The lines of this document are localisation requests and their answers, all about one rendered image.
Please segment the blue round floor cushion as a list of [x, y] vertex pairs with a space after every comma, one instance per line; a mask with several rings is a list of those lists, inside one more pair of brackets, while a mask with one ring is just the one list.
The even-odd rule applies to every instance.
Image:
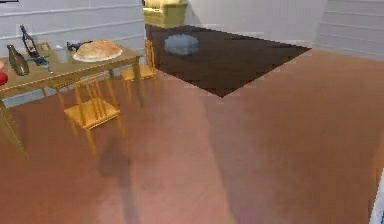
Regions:
[[175, 55], [191, 55], [199, 50], [199, 41], [186, 34], [171, 35], [165, 40], [164, 49]]

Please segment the round bread loaf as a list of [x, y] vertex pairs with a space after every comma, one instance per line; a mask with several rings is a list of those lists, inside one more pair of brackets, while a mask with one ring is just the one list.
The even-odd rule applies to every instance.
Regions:
[[111, 57], [121, 52], [121, 49], [111, 41], [100, 40], [85, 43], [76, 52], [78, 58], [96, 60]]

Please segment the white plate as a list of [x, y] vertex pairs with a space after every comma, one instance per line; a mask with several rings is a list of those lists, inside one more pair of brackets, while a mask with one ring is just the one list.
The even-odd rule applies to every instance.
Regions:
[[118, 53], [114, 54], [114, 55], [111, 55], [111, 56], [107, 56], [107, 57], [104, 57], [104, 58], [101, 58], [101, 59], [84, 59], [84, 58], [80, 58], [77, 53], [75, 53], [72, 58], [76, 61], [80, 61], [80, 62], [86, 62], [86, 63], [93, 63], [93, 62], [101, 62], [101, 61], [106, 61], [106, 60], [110, 60], [110, 59], [114, 59], [114, 58], [117, 58], [119, 57], [121, 54], [123, 53], [123, 50], [119, 50]]

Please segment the dark blue small object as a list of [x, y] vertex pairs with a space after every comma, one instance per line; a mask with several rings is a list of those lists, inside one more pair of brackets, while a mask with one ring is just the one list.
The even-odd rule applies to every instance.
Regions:
[[68, 51], [77, 51], [83, 44], [91, 43], [93, 41], [86, 41], [86, 42], [79, 42], [79, 43], [70, 43], [67, 42], [67, 49]]

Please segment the brown wooden dining table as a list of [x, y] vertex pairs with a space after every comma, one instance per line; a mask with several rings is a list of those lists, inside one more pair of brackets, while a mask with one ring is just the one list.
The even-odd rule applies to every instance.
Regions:
[[101, 62], [81, 62], [72, 57], [65, 63], [56, 61], [55, 53], [49, 52], [50, 70], [30, 65], [30, 74], [18, 76], [12, 68], [8, 70], [8, 82], [0, 86], [0, 134], [4, 136], [10, 144], [22, 155], [24, 159], [30, 157], [25, 151], [21, 139], [16, 133], [15, 122], [11, 114], [7, 111], [3, 100], [9, 97], [28, 93], [43, 87], [52, 86], [57, 82], [65, 82], [73, 77], [86, 77], [104, 71], [113, 72], [115, 68], [131, 65], [134, 71], [136, 93], [140, 106], [144, 106], [144, 98], [141, 88], [141, 73], [139, 69], [139, 59], [142, 53], [121, 46], [122, 53], [113, 59]]

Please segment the clear drinking glass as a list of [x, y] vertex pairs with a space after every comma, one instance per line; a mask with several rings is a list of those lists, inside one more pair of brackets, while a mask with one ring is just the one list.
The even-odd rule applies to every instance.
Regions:
[[58, 63], [66, 63], [69, 60], [69, 53], [65, 47], [56, 45], [53, 48], [53, 52], [55, 53], [56, 61]]

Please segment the blue corkscrew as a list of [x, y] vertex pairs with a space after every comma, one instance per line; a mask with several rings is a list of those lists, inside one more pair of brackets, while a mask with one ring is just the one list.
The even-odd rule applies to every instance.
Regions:
[[37, 58], [28, 58], [28, 61], [33, 61], [37, 66], [46, 69], [51, 75], [54, 74], [54, 72], [50, 69], [49, 62], [43, 56]]

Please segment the dark tall wine bottle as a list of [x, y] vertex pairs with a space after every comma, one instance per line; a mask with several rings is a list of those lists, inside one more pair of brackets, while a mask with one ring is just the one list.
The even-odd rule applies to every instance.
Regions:
[[26, 50], [31, 58], [38, 58], [40, 56], [33, 38], [27, 33], [23, 25], [20, 26], [22, 32], [22, 40]]

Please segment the brown squat bottle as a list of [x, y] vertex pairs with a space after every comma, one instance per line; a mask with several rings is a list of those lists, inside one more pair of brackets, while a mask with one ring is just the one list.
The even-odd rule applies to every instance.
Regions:
[[7, 49], [9, 52], [9, 63], [16, 74], [19, 76], [28, 75], [30, 71], [25, 58], [16, 50], [13, 45], [8, 45]]

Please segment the red round object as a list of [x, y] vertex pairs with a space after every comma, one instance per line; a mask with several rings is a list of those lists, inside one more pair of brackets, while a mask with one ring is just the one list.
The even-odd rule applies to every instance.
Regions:
[[8, 75], [5, 72], [5, 62], [0, 61], [0, 86], [8, 82]]

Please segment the white object at edge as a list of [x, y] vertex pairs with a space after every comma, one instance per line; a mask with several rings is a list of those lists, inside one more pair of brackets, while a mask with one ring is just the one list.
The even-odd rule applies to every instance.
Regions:
[[369, 224], [384, 224], [384, 169], [378, 184]]

